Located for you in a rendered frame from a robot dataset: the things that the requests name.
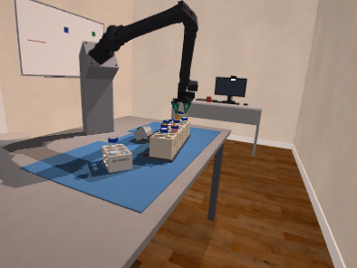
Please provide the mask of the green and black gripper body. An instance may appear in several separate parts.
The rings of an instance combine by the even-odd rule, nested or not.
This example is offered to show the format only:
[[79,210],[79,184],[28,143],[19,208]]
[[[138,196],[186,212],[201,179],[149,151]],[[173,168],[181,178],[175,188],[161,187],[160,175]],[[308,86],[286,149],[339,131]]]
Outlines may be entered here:
[[172,102],[174,102],[174,103],[178,103],[178,102],[181,102],[181,103],[191,103],[191,102],[189,102],[189,101],[187,101],[187,100],[181,100],[181,99],[178,99],[178,98],[176,98],[176,99],[173,99],[174,101],[172,101]]

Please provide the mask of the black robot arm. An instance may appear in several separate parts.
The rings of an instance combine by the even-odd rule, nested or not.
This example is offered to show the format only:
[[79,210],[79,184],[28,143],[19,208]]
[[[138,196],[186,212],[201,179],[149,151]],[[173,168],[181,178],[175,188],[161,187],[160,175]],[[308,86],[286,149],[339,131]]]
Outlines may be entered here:
[[106,34],[103,33],[102,39],[95,44],[95,49],[89,50],[88,54],[98,64],[103,64],[114,56],[114,52],[117,52],[128,41],[160,28],[179,23],[184,24],[184,40],[179,71],[178,90],[180,91],[178,92],[178,99],[193,101],[195,99],[195,92],[187,92],[186,90],[198,91],[198,82],[189,79],[198,31],[198,19],[183,0],[178,1],[178,5],[174,5],[166,11],[144,18],[133,24],[108,26]]

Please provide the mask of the blue table mat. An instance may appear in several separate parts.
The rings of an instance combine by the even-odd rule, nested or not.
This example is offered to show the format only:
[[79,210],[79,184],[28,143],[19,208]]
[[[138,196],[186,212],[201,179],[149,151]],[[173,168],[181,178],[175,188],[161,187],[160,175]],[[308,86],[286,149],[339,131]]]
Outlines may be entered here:
[[142,158],[150,143],[133,141],[135,130],[118,138],[132,153],[132,169],[109,173],[101,149],[109,142],[99,140],[20,169],[142,213],[221,132],[190,127],[190,138],[171,163]]

